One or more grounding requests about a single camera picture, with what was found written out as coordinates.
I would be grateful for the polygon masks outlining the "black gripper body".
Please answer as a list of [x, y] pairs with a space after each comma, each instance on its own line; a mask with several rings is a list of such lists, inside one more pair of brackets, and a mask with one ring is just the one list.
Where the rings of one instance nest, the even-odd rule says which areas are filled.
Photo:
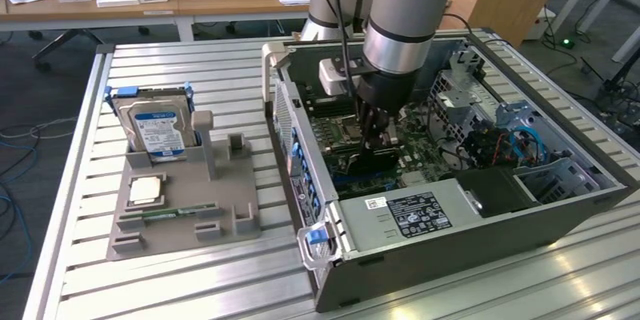
[[399, 113], [415, 89], [416, 72], [392, 74], [375, 72], [361, 75], [357, 96], [372, 107], [387, 113]]

